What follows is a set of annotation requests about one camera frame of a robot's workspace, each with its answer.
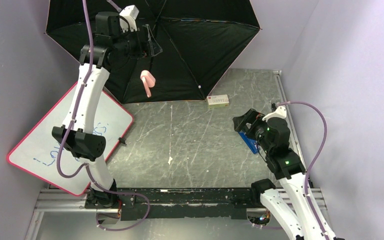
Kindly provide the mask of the pink and black umbrella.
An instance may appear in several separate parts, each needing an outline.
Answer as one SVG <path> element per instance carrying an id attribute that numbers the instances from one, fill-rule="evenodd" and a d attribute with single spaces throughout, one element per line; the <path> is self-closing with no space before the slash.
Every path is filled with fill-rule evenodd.
<path id="1" fill-rule="evenodd" d="M 87 7 L 84 14 L 83 5 Z M 258 34 L 248 0 L 51 0 L 46 33 L 79 61 L 87 22 L 100 12 L 135 5 L 162 47 L 153 57 L 117 58 L 105 87 L 123 104 L 204 100 Z"/>

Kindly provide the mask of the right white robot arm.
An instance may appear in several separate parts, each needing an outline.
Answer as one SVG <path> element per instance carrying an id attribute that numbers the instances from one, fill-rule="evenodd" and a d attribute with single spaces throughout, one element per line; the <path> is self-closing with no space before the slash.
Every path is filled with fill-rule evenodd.
<path id="1" fill-rule="evenodd" d="M 251 200 L 270 212 L 291 240 L 337 240 L 306 179 L 307 169 L 300 156 L 290 148 L 291 130 L 286 121 L 287 110 L 280 106 L 264 115 L 251 108 L 233 117 L 237 133 L 256 142 L 259 154 L 279 181 L 292 206 L 281 197 L 268 178 L 252 183 Z"/>

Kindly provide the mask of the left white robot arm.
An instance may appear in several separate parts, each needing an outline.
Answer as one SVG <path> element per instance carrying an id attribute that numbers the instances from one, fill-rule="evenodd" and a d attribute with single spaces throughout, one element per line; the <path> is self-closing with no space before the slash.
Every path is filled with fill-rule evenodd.
<path id="1" fill-rule="evenodd" d="M 148 24 L 136 22 L 139 10 L 129 5 L 95 16 L 95 29 L 86 22 L 88 44 L 80 50 L 79 76 L 74 96 L 61 126 L 52 129 L 60 150 L 80 161 L 90 179 L 91 203 L 111 208 L 120 203 L 116 181 L 104 158 L 106 139 L 94 134 L 98 103 L 116 59 L 154 57 L 162 52 Z"/>

